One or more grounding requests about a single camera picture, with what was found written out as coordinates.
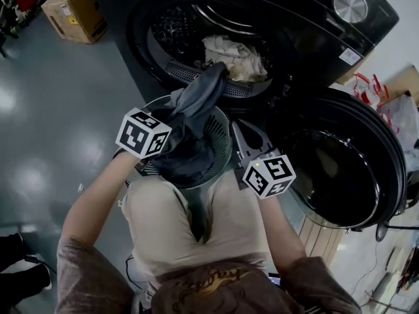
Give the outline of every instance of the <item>laundry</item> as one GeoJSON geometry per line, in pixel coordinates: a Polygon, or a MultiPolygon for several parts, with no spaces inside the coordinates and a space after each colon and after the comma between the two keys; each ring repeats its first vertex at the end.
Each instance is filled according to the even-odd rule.
{"type": "Polygon", "coordinates": [[[268,72],[262,59],[252,46],[233,42],[225,35],[213,35],[202,40],[205,46],[206,64],[222,61],[228,69],[228,77],[234,81],[262,82],[268,72]]]}
{"type": "Polygon", "coordinates": [[[227,83],[224,63],[216,63],[186,88],[173,91],[170,102],[152,115],[172,128],[164,150],[151,165],[171,183],[185,184],[202,178],[214,162],[211,141],[204,126],[227,83]]]}

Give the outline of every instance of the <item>concrete floor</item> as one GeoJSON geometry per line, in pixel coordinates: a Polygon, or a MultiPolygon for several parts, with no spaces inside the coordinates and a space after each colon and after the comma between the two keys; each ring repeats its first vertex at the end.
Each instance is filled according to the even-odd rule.
{"type": "MultiPolygon", "coordinates": [[[[63,41],[40,14],[19,36],[7,39],[9,57],[0,58],[0,235],[21,231],[55,266],[79,185],[106,166],[122,117],[144,101],[110,34],[94,45],[63,41]]],[[[124,270],[132,244],[120,213],[112,212],[97,246],[124,270]]],[[[53,289],[19,308],[53,313],[55,299],[53,289]]]]}

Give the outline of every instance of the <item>wall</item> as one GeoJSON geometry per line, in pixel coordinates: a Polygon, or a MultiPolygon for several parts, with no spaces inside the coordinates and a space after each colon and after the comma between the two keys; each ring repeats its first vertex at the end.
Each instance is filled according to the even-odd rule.
{"type": "Polygon", "coordinates": [[[359,69],[367,77],[375,73],[382,82],[407,65],[419,68],[419,0],[387,1],[400,21],[359,69]]]}

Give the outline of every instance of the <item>beige pants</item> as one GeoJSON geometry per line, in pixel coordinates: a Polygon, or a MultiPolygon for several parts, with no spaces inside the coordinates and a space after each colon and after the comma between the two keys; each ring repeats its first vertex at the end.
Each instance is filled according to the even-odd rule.
{"type": "Polygon", "coordinates": [[[130,226],[133,257],[149,280],[149,295],[176,272],[212,262],[241,258],[264,270],[268,243],[256,195],[239,191],[233,170],[208,191],[205,239],[195,240],[188,202],[161,177],[144,177],[130,185],[122,204],[130,226]]]}

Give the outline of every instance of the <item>cardboard box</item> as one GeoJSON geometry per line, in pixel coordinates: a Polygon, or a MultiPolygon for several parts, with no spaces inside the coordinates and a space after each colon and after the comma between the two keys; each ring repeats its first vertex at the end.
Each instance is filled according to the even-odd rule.
{"type": "Polygon", "coordinates": [[[106,32],[98,0],[47,0],[42,9],[62,39],[95,43],[106,32]]]}

